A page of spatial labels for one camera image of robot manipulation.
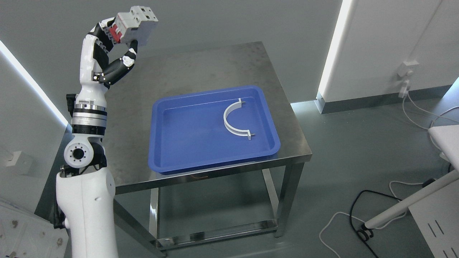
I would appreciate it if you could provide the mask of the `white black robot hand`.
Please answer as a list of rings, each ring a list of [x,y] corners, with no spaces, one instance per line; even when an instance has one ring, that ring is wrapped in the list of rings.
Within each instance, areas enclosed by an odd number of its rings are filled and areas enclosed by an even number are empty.
[[[83,39],[79,68],[81,91],[76,95],[76,105],[106,108],[107,91],[134,67],[137,40],[128,44],[128,51],[122,57],[109,62],[108,54],[117,44],[111,33],[115,20],[112,17],[98,22]]]

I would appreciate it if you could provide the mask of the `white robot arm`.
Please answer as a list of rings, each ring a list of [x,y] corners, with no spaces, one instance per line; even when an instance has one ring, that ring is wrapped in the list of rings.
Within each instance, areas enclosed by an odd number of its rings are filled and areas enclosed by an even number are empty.
[[[77,97],[66,96],[73,139],[56,175],[51,222],[55,229],[70,230],[73,258],[117,258],[115,183],[102,145],[107,112],[105,106]]]

